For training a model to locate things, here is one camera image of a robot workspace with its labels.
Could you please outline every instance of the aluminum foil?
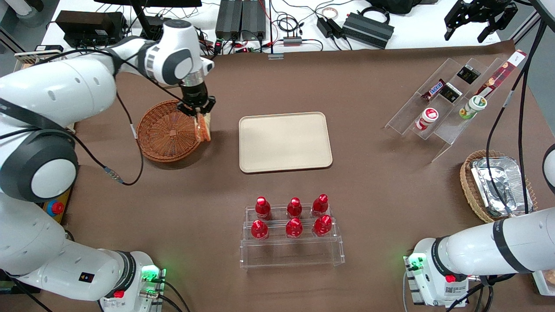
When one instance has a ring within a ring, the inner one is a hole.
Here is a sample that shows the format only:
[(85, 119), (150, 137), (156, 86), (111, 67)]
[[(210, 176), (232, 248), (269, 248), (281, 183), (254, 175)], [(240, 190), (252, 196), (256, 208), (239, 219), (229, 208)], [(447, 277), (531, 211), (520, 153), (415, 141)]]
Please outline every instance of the aluminum foil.
[[(516, 160), (510, 157), (490, 158), (493, 182), (485, 158), (472, 161), (470, 167), (488, 214), (495, 218), (507, 217), (510, 214), (524, 214), (521, 172)], [(495, 183), (502, 201), (497, 196), (493, 183)], [(526, 191), (526, 198), (528, 199), (529, 212), (532, 212), (532, 199), (528, 191)]]

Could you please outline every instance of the red plastic bottle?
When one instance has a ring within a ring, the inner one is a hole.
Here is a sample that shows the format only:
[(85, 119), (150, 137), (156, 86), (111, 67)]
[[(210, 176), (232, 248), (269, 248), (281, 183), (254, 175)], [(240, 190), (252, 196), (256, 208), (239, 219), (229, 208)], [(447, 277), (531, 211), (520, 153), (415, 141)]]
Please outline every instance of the red plastic bottle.
[(287, 205), (287, 217), (300, 218), (302, 212), (301, 200), (297, 197), (291, 198), (291, 202)]
[(272, 219), (270, 203), (264, 197), (258, 197), (254, 210), (256, 210), (256, 215), (260, 220), (270, 221)]
[(285, 233), (289, 238), (297, 238), (302, 233), (302, 224), (301, 220), (298, 218), (293, 218), (287, 222), (285, 225)]
[(260, 240), (266, 239), (270, 236), (268, 226), (260, 220), (254, 220), (253, 225), (250, 228), (250, 234), (252, 234), (254, 238)]
[(312, 226), (312, 232), (316, 234), (316, 236), (324, 236), (327, 232), (331, 231), (331, 223), (331, 217), (325, 214), (316, 219), (314, 226)]
[(314, 218), (321, 217), (324, 214), (326, 214), (328, 206), (329, 205), (327, 203), (327, 195), (322, 194), (322, 195), (318, 196), (318, 198), (316, 198), (316, 200), (312, 204), (312, 209), (310, 209), (310, 214)]

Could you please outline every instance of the clear acrylic shelf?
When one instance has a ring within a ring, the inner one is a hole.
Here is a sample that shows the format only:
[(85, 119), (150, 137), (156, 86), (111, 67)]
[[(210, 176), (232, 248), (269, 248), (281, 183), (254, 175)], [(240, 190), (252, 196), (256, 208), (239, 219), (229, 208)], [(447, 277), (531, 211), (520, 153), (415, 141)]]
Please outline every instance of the clear acrylic shelf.
[[(500, 58), (496, 58), (490, 66), (485, 66), (479, 61), (471, 58), (465, 65), (472, 67), (480, 72), (480, 76), (471, 84), (465, 82), (457, 73), (465, 66), (448, 58), (442, 66), (440, 66), (429, 79), (414, 93), (414, 95), (403, 105), (403, 107), (391, 118), (385, 125), (385, 128), (392, 128), (401, 135), (405, 135), (408, 130), (413, 131), (423, 140), (427, 140), (432, 134), (445, 141), (443, 148), (437, 153), (432, 162), (447, 151), (461, 133), (468, 127), (471, 119), (463, 119), (459, 116), (459, 110), (464, 107), (471, 98), (493, 74), (493, 72), (504, 63)], [(437, 82), (443, 79), (457, 88), (462, 95), (453, 103), (437, 94), (430, 102), (421, 98), (423, 94), (428, 92)], [(420, 119), (420, 114), (426, 108), (435, 108), (439, 113), (438, 119), (429, 125), (425, 130), (416, 128), (416, 122)]]
[(324, 236), (312, 233), (312, 225), (316, 218), (310, 215), (312, 203), (302, 203), (301, 223), (302, 234), (298, 238), (288, 238), (285, 234), (287, 205), (272, 206), (272, 220), (266, 221), (269, 237), (264, 240), (255, 239), (250, 227), (257, 220), (254, 207), (246, 207), (245, 221), (240, 245), (240, 267), (244, 270), (270, 266), (299, 266), (314, 264), (345, 263), (343, 240), (337, 220), (331, 208), (327, 214), (332, 217), (332, 229)]

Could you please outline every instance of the brown wicker basket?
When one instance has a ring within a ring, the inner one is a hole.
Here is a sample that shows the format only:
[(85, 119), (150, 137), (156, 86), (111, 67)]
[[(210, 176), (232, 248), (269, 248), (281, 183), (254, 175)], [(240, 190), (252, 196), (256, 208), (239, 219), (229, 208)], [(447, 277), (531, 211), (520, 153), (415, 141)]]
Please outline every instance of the brown wicker basket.
[[(466, 158), (465, 162), (462, 164), (462, 167), (461, 167), (461, 185), (462, 185), (462, 190), (465, 193), (466, 200), (468, 201), (468, 204), (470, 205), (472, 210), (474, 210), (474, 213), (476, 213), (476, 215), (478, 215), (478, 217), (482, 219), (484, 222), (489, 223), (489, 222), (494, 222), (496, 220), (504, 219), (506, 217), (494, 218), (487, 213), (486, 207), (482, 202), (482, 197), (480, 196), (480, 192), (478, 191), (478, 187), (474, 182), (474, 177), (472, 176), (472, 172), (470, 171), (470, 162), (475, 159), (484, 158), (485, 156), (486, 156), (485, 150), (478, 150), (470, 154), (470, 156)], [(494, 150), (490, 150), (490, 157), (502, 157), (502, 156), (504, 156), (504, 154), (496, 152)], [(534, 195), (534, 191), (532, 190), (532, 187), (530, 186), (530, 181), (528, 181), (528, 179), (526, 179), (526, 188), (528, 188), (528, 192), (530, 193), (530, 198), (532, 199), (534, 210), (537, 210), (538, 203), (536, 201), (536, 196)]]
[(155, 162), (185, 158), (200, 144), (195, 135), (195, 118), (177, 109), (177, 100), (167, 100), (150, 108), (137, 126), (143, 154)]

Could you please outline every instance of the brown mat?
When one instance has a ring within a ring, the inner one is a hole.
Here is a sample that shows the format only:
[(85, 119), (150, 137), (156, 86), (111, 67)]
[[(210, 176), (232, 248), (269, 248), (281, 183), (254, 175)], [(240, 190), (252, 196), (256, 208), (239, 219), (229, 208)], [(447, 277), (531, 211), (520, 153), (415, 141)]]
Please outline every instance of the brown mat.
[[(412, 133), (401, 138), (387, 121), (445, 61), (470, 57), (491, 63), (514, 46), (398, 51), (218, 56), (206, 83), (218, 102), (212, 142), (174, 165), (147, 163), (133, 187), (110, 180), (79, 150), (82, 164), (70, 202), (68, 229), (95, 247), (142, 250), (168, 269), (168, 281), (192, 311), (402, 311), (402, 256), (422, 238), (453, 234), (482, 224), (463, 195), (458, 171), (486, 146), (489, 129), (516, 78), (511, 75), (455, 145), (433, 164), (442, 147)], [(118, 76), (119, 93), (135, 123), (169, 97), (144, 78)], [(492, 148), (517, 157), (520, 92), (501, 120)], [(330, 168), (244, 174), (239, 169), (238, 122), (246, 115), (323, 112), (334, 157)], [(118, 104), (78, 124), (78, 135), (125, 180), (139, 159)], [(529, 93), (524, 147), (526, 174), (541, 208), (555, 204), (542, 172), (553, 135)], [(293, 196), (304, 202), (330, 196), (343, 233), (346, 263), (336, 268), (239, 268), (244, 207), (264, 195), (273, 204)], [(39, 295), (51, 309), (98, 311), (96, 303)], [(471, 299), (473, 309), (476, 299)], [(11, 311), (41, 311), (30, 299), (0, 296)], [(555, 299), (533, 293), (531, 277), (495, 287), (491, 311), (553, 311)], [(409, 311), (444, 311), (413, 306)]]

